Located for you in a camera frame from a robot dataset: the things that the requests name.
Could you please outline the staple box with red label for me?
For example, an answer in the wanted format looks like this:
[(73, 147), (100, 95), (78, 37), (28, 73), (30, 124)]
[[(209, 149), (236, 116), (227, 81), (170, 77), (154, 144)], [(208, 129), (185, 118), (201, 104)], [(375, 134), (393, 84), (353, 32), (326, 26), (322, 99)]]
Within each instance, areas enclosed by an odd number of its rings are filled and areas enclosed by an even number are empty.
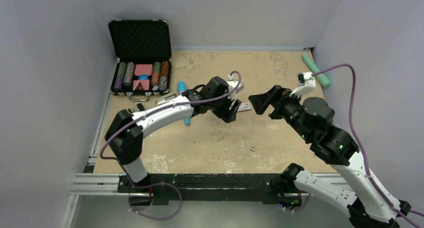
[(251, 110), (251, 104), (250, 103), (241, 103), (238, 107), (238, 112), (248, 111)]

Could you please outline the grey-green stapler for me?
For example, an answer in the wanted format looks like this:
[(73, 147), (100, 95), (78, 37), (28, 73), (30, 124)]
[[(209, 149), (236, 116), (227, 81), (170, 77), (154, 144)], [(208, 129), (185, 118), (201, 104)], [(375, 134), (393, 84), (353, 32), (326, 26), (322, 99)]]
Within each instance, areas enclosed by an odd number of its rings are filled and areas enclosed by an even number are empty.
[(162, 97), (156, 99), (156, 104), (157, 105), (161, 105), (164, 104), (166, 102), (169, 102), (170, 100), (174, 99), (176, 97), (176, 94), (171, 92), (171, 93), (167, 93), (165, 95), (163, 95)]

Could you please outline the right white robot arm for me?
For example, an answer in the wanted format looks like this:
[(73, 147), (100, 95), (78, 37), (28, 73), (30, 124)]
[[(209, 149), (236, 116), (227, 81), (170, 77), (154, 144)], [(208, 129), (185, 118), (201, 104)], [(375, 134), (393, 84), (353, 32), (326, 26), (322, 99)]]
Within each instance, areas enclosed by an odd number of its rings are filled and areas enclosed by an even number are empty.
[(290, 89), (273, 86), (263, 94), (249, 96), (255, 112), (269, 107), (271, 119), (284, 119), (324, 163), (336, 170), (349, 185), (342, 188), (302, 166), (291, 163), (281, 174), (283, 191), (308, 192), (346, 215), (354, 227), (398, 227), (396, 217), (407, 215), (408, 202), (394, 198), (386, 189), (376, 189), (377, 180), (366, 171), (358, 144), (345, 130), (333, 124), (335, 111), (318, 97), (302, 101)]

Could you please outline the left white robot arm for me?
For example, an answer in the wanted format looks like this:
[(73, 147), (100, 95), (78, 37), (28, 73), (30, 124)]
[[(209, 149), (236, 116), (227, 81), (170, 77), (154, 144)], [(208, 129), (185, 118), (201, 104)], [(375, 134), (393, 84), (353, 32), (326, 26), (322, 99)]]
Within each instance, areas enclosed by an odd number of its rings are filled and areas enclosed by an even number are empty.
[(227, 81), (215, 76), (207, 84), (187, 89), (153, 108), (132, 113), (126, 109), (119, 111), (104, 137), (105, 147), (111, 148), (112, 159), (126, 173), (130, 187), (144, 192), (150, 184), (150, 174), (141, 158), (145, 138), (170, 124), (208, 111), (225, 123), (235, 121), (241, 104), (235, 95), (243, 88), (241, 80), (232, 75)]

